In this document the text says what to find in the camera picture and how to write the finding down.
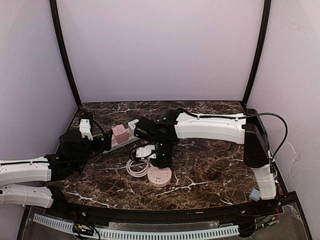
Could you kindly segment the white cube socket adapter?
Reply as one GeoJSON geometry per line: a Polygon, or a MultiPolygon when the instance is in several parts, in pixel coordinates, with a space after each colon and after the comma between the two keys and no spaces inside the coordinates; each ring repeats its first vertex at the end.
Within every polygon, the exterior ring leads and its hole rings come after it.
{"type": "Polygon", "coordinates": [[[134,119],[130,122],[128,122],[128,129],[129,129],[129,132],[132,136],[134,136],[134,131],[135,131],[135,128],[136,128],[136,124],[139,122],[138,119],[134,119]]]}

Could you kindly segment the white multicolour power strip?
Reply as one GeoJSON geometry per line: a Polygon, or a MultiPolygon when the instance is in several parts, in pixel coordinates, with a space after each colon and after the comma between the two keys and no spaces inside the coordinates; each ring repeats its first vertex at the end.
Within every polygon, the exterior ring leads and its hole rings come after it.
{"type": "Polygon", "coordinates": [[[134,130],[136,128],[136,124],[138,123],[138,119],[134,119],[127,123],[127,128],[124,127],[123,124],[117,125],[112,128],[113,134],[111,138],[111,148],[110,150],[104,150],[102,153],[106,154],[112,152],[116,149],[124,147],[130,143],[133,143],[138,140],[136,136],[134,136],[134,130]]]}

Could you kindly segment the pink cube socket adapter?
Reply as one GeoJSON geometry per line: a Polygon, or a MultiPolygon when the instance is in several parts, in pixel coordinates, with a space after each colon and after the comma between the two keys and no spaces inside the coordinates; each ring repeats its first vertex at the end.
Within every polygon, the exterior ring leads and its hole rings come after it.
{"type": "Polygon", "coordinates": [[[129,140],[126,128],[121,124],[112,128],[113,136],[118,144],[122,144],[129,140]]]}

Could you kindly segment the pink round power socket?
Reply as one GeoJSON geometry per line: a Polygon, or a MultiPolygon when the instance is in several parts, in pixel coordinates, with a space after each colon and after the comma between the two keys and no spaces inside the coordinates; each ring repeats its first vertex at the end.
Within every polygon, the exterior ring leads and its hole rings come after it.
{"type": "Polygon", "coordinates": [[[145,167],[140,171],[133,171],[132,166],[134,162],[129,160],[126,164],[127,173],[134,178],[142,178],[147,176],[149,183],[156,188],[163,188],[167,186],[172,178],[172,170],[169,167],[158,168],[150,163],[150,160],[140,160],[145,167]]]}

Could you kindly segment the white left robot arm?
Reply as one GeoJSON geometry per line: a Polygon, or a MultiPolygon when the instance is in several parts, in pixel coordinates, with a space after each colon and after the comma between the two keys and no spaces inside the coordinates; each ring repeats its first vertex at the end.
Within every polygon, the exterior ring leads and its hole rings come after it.
{"type": "Polygon", "coordinates": [[[26,186],[27,182],[55,182],[81,173],[87,162],[112,147],[113,131],[103,138],[91,137],[80,130],[66,131],[59,137],[56,154],[28,160],[0,162],[0,203],[50,208],[54,194],[48,187],[26,186]]]}

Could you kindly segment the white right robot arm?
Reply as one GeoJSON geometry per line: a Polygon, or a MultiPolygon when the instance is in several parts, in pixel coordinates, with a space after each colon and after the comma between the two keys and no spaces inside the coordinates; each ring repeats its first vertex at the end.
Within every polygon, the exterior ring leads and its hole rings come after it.
{"type": "Polygon", "coordinates": [[[172,166],[174,147],[181,139],[211,139],[244,146],[243,162],[252,169],[262,200],[272,200],[277,188],[271,170],[268,135],[258,113],[207,115],[191,113],[183,108],[167,110],[161,119],[142,117],[133,135],[154,147],[153,166],[164,169],[172,166]]]}

